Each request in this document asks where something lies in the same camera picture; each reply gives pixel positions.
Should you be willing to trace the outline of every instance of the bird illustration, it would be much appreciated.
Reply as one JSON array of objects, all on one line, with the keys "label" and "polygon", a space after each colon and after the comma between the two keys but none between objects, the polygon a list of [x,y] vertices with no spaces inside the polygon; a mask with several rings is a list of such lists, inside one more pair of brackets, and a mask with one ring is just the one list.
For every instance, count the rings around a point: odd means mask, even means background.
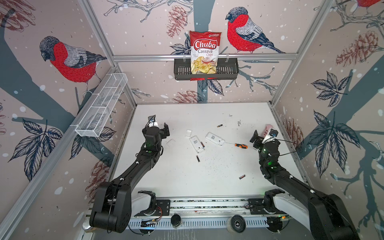
[{"label": "bird illustration", "polygon": [[263,30],[252,22],[248,16],[248,11],[244,7],[232,8],[227,17],[228,31],[227,36],[230,44],[240,51],[250,51],[256,49],[269,48],[278,53],[284,53],[277,49],[274,44],[266,38]]},{"label": "bird illustration", "polygon": [[[352,1],[352,0],[345,0],[345,1],[341,2],[339,5],[342,5],[342,4],[349,2],[349,1]],[[381,1],[381,0],[357,0],[357,7],[365,7],[367,10],[367,13],[364,16],[366,16],[368,14],[372,14],[371,12],[368,12],[368,8],[372,5],[374,5],[375,3],[378,3],[379,1]]]},{"label": "bird illustration", "polygon": [[86,93],[92,93],[88,90],[88,81],[93,75],[97,76],[98,64],[107,59],[99,54],[88,52],[84,48],[62,43],[53,36],[42,40],[40,51],[44,61],[49,59],[66,79],[76,83],[87,83],[83,97]]}]

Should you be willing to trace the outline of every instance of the white table surface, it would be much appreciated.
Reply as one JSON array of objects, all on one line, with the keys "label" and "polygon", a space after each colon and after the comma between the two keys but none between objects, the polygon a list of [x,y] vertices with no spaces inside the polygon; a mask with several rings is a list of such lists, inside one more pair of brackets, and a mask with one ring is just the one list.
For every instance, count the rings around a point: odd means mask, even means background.
[{"label": "white table surface", "polygon": [[[266,124],[281,132],[267,103],[138,105],[114,178],[135,161],[135,154],[145,141],[141,130],[148,116],[154,114],[160,128],[164,127],[164,122],[168,124],[170,136],[162,140],[163,155],[132,193],[149,190],[157,197],[244,196],[263,195],[277,188],[262,176],[258,152],[249,142],[255,129],[261,135]],[[189,137],[185,136],[187,129],[204,143],[205,151],[197,154]],[[226,142],[246,144],[248,149],[227,143],[222,147],[215,145],[205,139],[208,132]],[[169,147],[167,142],[171,139],[176,145]],[[289,152],[285,142],[281,141],[279,151],[280,154]],[[279,163],[302,181],[290,154],[280,157]]]}]

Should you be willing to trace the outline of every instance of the chips bag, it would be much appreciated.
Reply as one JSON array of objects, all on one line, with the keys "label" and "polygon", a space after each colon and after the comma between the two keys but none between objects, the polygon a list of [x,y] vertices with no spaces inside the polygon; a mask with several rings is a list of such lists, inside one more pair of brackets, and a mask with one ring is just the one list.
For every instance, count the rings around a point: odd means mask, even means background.
[{"label": "chips bag", "polygon": [[216,73],[221,33],[190,31],[189,35],[191,38],[192,74]]}]

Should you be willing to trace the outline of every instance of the orange screwdriver handle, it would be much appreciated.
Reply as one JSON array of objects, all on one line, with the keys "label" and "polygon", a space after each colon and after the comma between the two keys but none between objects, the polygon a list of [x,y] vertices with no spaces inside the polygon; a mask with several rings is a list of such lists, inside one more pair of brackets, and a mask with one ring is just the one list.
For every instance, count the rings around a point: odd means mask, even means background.
[{"label": "orange screwdriver handle", "polygon": [[236,146],[236,147],[245,148],[245,149],[247,149],[247,148],[248,148],[248,146],[247,146],[247,145],[245,145],[245,144],[239,144],[239,143],[235,143],[235,146]]}]

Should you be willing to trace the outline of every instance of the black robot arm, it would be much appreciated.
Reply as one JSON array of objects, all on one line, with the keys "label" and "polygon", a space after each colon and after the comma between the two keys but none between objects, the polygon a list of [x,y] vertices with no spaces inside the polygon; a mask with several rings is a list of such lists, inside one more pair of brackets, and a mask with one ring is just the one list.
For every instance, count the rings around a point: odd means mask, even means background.
[{"label": "black robot arm", "polygon": [[278,163],[280,142],[257,136],[251,142],[259,152],[260,170],[272,184],[279,186],[301,202],[309,211],[310,230],[315,240],[358,240],[358,234],[342,200],[304,184]]},{"label": "black robot arm", "polygon": [[119,177],[99,185],[89,220],[91,227],[121,233],[128,226],[132,210],[131,192],[144,174],[155,166],[162,155],[161,139],[169,136],[166,123],[164,129],[146,126],[142,131],[146,142],[135,162]]}]

